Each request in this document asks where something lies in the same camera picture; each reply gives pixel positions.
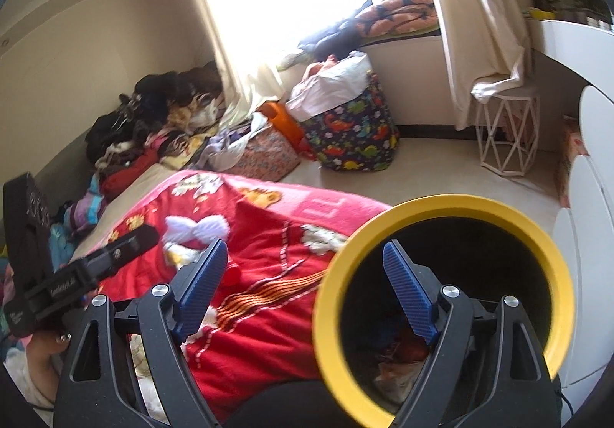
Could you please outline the left hand painted nails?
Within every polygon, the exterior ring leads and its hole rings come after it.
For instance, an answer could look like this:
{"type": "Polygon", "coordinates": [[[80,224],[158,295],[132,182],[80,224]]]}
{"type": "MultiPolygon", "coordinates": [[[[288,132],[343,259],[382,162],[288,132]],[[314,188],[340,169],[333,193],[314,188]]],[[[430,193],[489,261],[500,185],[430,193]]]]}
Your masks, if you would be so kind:
{"type": "Polygon", "coordinates": [[[55,402],[59,384],[59,376],[54,369],[52,356],[65,352],[70,340],[70,334],[39,330],[32,335],[26,346],[26,359],[31,381],[36,389],[52,403],[55,402]]]}

